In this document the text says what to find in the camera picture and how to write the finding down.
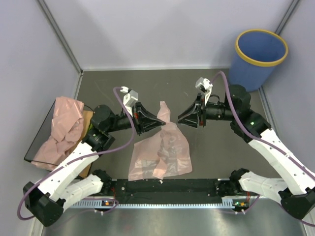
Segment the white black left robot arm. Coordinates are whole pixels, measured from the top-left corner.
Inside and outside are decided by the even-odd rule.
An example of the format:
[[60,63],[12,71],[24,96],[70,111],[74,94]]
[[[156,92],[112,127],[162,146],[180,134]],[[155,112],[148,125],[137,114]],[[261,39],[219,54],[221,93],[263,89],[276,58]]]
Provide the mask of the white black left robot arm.
[[105,171],[95,171],[77,183],[73,180],[100,156],[111,152],[115,140],[112,132],[132,129],[133,135],[140,135],[165,124],[140,102],[123,108],[119,115],[107,105],[97,106],[82,141],[47,178],[24,186],[20,204],[25,205],[43,226],[50,227],[75,203],[90,195],[106,195],[111,191],[111,178]]

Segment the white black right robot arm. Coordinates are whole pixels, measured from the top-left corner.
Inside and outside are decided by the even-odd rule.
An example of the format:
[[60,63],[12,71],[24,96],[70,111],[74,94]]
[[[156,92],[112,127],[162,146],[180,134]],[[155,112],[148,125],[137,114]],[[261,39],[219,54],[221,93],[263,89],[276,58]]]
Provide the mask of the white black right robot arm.
[[178,123],[194,128],[208,120],[226,120],[233,132],[260,153],[280,175],[266,178],[244,168],[233,171],[229,184],[219,184],[220,196],[252,192],[269,198],[292,217],[302,220],[315,207],[315,175],[280,141],[268,121],[250,106],[251,95],[241,85],[230,85],[224,102],[209,102],[199,93],[178,116]]

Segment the pink plastic trash bag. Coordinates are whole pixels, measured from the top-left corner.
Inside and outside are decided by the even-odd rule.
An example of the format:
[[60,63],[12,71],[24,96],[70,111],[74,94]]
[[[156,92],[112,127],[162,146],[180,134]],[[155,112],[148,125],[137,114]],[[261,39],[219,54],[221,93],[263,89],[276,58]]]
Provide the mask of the pink plastic trash bag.
[[134,144],[128,180],[174,177],[192,172],[189,143],[170,121],[171,112],[164,101],[160,102],[157,118],[165,125],[155,135]]
[[57,97],[49,138],[40,147],[33,165],[54,170],[80,140],[84,128],[84,103],[68,97]]

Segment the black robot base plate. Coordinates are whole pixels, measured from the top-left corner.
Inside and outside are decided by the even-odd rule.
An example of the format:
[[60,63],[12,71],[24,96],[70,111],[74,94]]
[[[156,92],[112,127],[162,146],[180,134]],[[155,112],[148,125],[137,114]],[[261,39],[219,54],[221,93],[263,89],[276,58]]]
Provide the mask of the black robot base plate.
[[246,196],[229,180],[218,179],[127,179],[105,183],[100,195],[114,197],[120,204],[211,204],[225,196]]

